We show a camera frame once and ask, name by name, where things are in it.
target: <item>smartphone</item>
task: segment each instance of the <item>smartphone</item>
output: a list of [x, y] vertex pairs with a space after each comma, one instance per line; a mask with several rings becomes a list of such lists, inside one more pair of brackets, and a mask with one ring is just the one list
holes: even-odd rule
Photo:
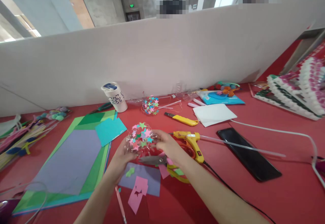
[[[233, 128], [227, 128], [217, 131], [217, 134], [227, 142], [236, 143], [254, 148], [250, 145], [238, 132]], [[259, 152], [240, 148], [237, 146], [226, 144], [228, 148], [237, 156], [246, 169], [253, 175], [253, 177], [265, 182], [274, 178], [282, 176], [271, 163], [268, 162]]]

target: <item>white cable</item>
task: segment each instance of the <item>white cable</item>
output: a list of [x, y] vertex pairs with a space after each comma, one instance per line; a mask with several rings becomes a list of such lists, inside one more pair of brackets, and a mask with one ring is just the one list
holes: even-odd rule
[[275, 130], [275, 129], [265, 128], [265, 127], [253, 126], [253, 125], [250, 125], [250, 124], [245, 124], [245, 123], [237, 122], [237, 121], [234, 121], [234, 120], [231, 120], [231, 121], [236, 122], [238, 124], [245, 125], [245, 126], [256, 127], [256, 128], [264, 129], [264, 130], [268, 130], [268, 131], [275, 131], [275, 132], [278, 132], [278, 133], [300, 135], [300, 136], [304, 136], [304, 137], [309, 138], [309, 140], [311, 141], [312, 147], [314, 149], [314, 156], [312, 158], [311, 167], [314, 170], [314, 172], [315, 172], [316, 176], [318, 177], [319, 181], [321, 182], [323, 188], [325, 189], [325, 182], [324, 182], [323, 178], [321, 177], [321, 175], [318, 173], [318, 171], [316, 169], [316, 161], [317, 161], [317, 156], [318, 156], [317, 146], [316, 146], [316, 144], [315, 144], [315, 142], [314, 142], [314, 140], [312, 139], [311, 136], [306, 135], [306, 134], [301, 134], [301, 133], [294, 133], [294, 132], [289, 132], [289, 131], [281, 131], [281, 130]]
[[29, 218], [29, 220], [28, 220], [27, 222], [25, 222], [25, 224], [27, 224], [28, 222], [30, 222], [30, 221], [31, 221], [31, 220], [32, 220], [32, 219], [33, 219], [33, 218], [38, 214], [38, 212], [40, 212], [40, 210], [43, 208], [43, 206], [44, 206], [44, 204], [45, 204], [45, 202], [46, 202], [46, 200], [47, 200], [47, 194], [48, 194], [46, 185], [45, 185], [44, 183], [42, 183], [42, 182], [29, 182], [29, 183], [25, 183], [25, 184], [19, 185], [19, 186], [17, 186], [17, 187], [14, 187], [14, 188], [12, 188], [12, 189], [9, 189], [9, 190], [7, 190], [7, 191], [5, 191], [5, 192], [0, 193], [0, 196], [1, 196], [1, 195], [4, 195], [4, 194], [8, 193], [8, 192], [11, 192], [11, 191], [13, 191], [13, 190], [16, 190], [16, 189], [18, 189], [18, 188], [21, 188], [21, 187], [23, 187], [23, 186], [30, 185], [30, 184], [34, 184], [34, 183], [39, 183], [39, 184], [41, 184], [41, 185], [44, 186], [44, 190], [45, 190], [45, 198], [44, 198], [44, 201], [43, 201], [41, 207], [40, 207], [40, 208], [35, 212], [35, 214], [32, 215], [31, 218]]

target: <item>green paper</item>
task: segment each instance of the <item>green paper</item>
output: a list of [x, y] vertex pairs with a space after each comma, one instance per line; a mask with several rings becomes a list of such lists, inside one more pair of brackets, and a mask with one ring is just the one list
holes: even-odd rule
[[81, 120], [81, 122], [78, 125], [99, 122], [99, 121], [101, 121], [103, 116], [104, 116], [104, 113], [94, 113], [94, 114], [85, 115], [84, 118]]
[[179, 176], [184, 175], [184, 173], [182, 172], [182, 170], [179, 169], [179, 168], [178, 169], [175, 169], [174, 172], [176, 172]]
[[[113, 118], [116, 118], [116, 116], [117, 116], [117, 113], [115, 112], [115, 110], [107, 111], [105, 113], [100, 113], [100, 114], [103, 114], [103, 117], [101, 119], [102, 121], [106, 120], [107, 118], [113, 119]], [[59, 141], [59, 143], [53, 150], [53, 152], [50, 154], [50, 156], [46, 160], [46, 162], [54, 155], [54, 153], [59, 149], [59, 147], [63, 144], [63, 142], [67, 139], [67, 137], [72, 133], [72, 131], [82, 121], [83, 118], [84, 117], [77, 117], [73, 120], [73, 122], [70, 124], [69, 128], [67, 129], [67, 131], [65, 132], [65, 134], [63, 135], [63, 137], [61, 138], [61, 140]], [[64, 203], [88, 199], [90, 197], [92, 191], [99, 184], [100, 180], [103, 177], [107, 153], [108, 153], [110, 146], [111, 146], [111, 144], [108, 144], [100, 150], [100, 152], [94, 162], [94, 165], [91, 168], [90, 173], [86, 179], [86, 182], [83, 185], [80, 195], [73, 196], [73, 195], [66, 195], [66, 194], [48, 193], [47, 201], [46, 201], [44, 207], [52, 206], [52, 205], [62, 205]], [[13, 211], [13, 213], [39, 208], [44, 201], [44, 197], [45, 197], [45, 192], [26, 191], [26, 193], [23, 195], [21, 201], [18, 203], [15, 210]]]
[[100, 124], [101, 122], [93, 122], [89, 124], [82, 124], [82, 125], [77, 125], [74, 129], [75, 130], [95, 130], [95, 126]]
[[125, 176], [130, 177], [132, 174], [134, 174], [134, 167], [131, 167], [130, 170], [125, 174]]

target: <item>colored paper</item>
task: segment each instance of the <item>colored paper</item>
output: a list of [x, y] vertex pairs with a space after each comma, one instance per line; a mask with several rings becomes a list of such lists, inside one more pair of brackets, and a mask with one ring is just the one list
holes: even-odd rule
[[134, 173], [134, 167], [131, 167], [130, 170], [125, 174], [126, 177], [130, 177]]
[[176, 172], [179, 176], [184, 175], [184, 173], [182, 172], [182, 170], [179, 169], [179, 168], [178, 169], [175, 169], [174, 172]]
[[137, 213], [137, 211], [139, 209], [139, 205], [141, 203], [142, 196], [143, 196], [142, 193], [136, 193], [136, 187], [134, 186], [134, 188], [130, 194], [128, 204], [135, 214]]
[[110, 143], [112, 140], [114, 140], [126, 131], [126, 127], [124, 126], [120, 118], [117, 118], [114, 121], [108, 118], [107, 120], [103, 121], [101, 124], [96, 126], [95, 129], [102, 144], [102, 147], [104, 147], [106, 144]]
[[89, 124], [82, 124], [77, 125], [74, 129], [75, 130], [95, 130], [95, 126], [101, 124], [102, 122], [93, 122]]
[[104, 113], [93, 113], [93, 114], [85, 115], [78, 125], [99, 122], [99, 121], [101, 121], [103, 116], [104, 116]]
[[142, 178], [137, 176], [135, 178], [135, 184], [134, 186], [136, 187], [137, 192], [142, 192], [143, 195], [147, 195], [148, 191], [148, 179]]
[[[125, 174], [134, 167], [134, 174], [130, 177], [126, 177]], [[138, 165], [129, 162], [126, 165], [124, 174], [118, 183], [119, 186], [133, 189], [135, 185], [136, 177], [142, 177], [148, 180], [148, 194], [159, 197], [160, 193], [160, 171], [157, 168], [152, 168], [149, 166]]]
[[167, 167], [164, 165], [158, 165], [161, 177], [165, 179], [166, 177], [169, 176], [169, 172], [167, 171]]
[[[98, 156], [101, 144], [95, 130], [74, 130], [34, 178], [48, 192], [78, 195]], [[27, 187], [43, 191], [40, 184]]]
[[[109, 111], [107, 111], [103, 114], [104, 114], [104, 116], [101, 121], [104, 121], [105, 119], [107, 119], [107, 116], [105, 116], [105, 115], [110, 116]], [[73, 129], [76, 127], [76, 125], [78, 125], [82, 119], [83, 119], [83, 117], [77, 117], [73, 120], [73, 122], [71, 123], [71, 125], [69, 126], [69, 128], [67, 129], [65, 134], [63, 135], [62, 139], [59, 141], [59, 143], [57, 144], [57, 146], [55, 147], [55, 149], [53, 150], [51, 155], [46, 160], [46, 162], [53, 156], [53, 154], [58, 150], [58, 148], [67, 139], [67, 137], [71, 134]], [[88, 199], [90, 197], [92, 191], [99, 184], [99, 182], [101, 181], [101, 179], [103, 177], [104, 170], [106, 168], [106, 163], [107, 163], [108, 156], [109, 156], [109, 152], [110, 152], [110, 148], [111, 148], [111, 144], [106, 145], [105, 147], [101, 148], [99, 155], [97, 156], [97, 158], [94, 162], [94, 165], [91, 168], [91, 171], [86, 179], [86, 182], [85, 182], [83, 188], [81, 189], [80, 195], [75, 196], [75, 195], [48, 193], [47, 201], [42, 209], [49, 209], [49, 208], [53, 208], [56, 206], [61, 206], [61, 205], [81, 201], [84, 199]], [[96, 164], [98, 163], [99, 158], [101, 161], [99, 162], [100, 167], [99, 167], [99, 171], [98, 171], [98, 166], [96, 166]], [[41, 191], [33, 192], [33, 191], [27, 190], [25, 192], [25, 194], [23, 195], [21, 201], [18, 203], [15, 210], [13, 211], [13, 215], [18, 216], [18, 215], [24, 215], [27, 213], [37, 211], [40, 208], [41, 204], [43, 203], [44, 197], [45, 197], [45, 192], [41, 192]]]

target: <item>cardboard sheet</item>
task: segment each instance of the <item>cardboard sheet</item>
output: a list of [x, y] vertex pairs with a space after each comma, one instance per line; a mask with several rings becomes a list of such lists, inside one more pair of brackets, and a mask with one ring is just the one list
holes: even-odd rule
[[[134, 167], [134, 174], [130, 177], [126, 177], [125, 174], [130, 170], [131, 167]], [[127, 187], [133, 189], [135, 185], [136, 177], [142, 177], [148, 180], [148, 194], [158, 196], [160, 193], [160, 171], [156, 168], [149, 166], [138, 165], [134, 163], [128, 163], [124, 170], [124, 174], [118, 183], [119, 186]]]
[[[74, 130], [33, 181], [43, 182], [51, 193], [78, 195], [100, 149], [95, 130]], [[27, 189], [43, 191], [43, 186], [33, 184]]]
[[126, 126], [123, 124], [120, 118], [112, 120], [108, 118], [101, 124], [95, 127], [102, 147], [110, 143], [112, 140], [117, 138], [119, 135], [126, 131]]

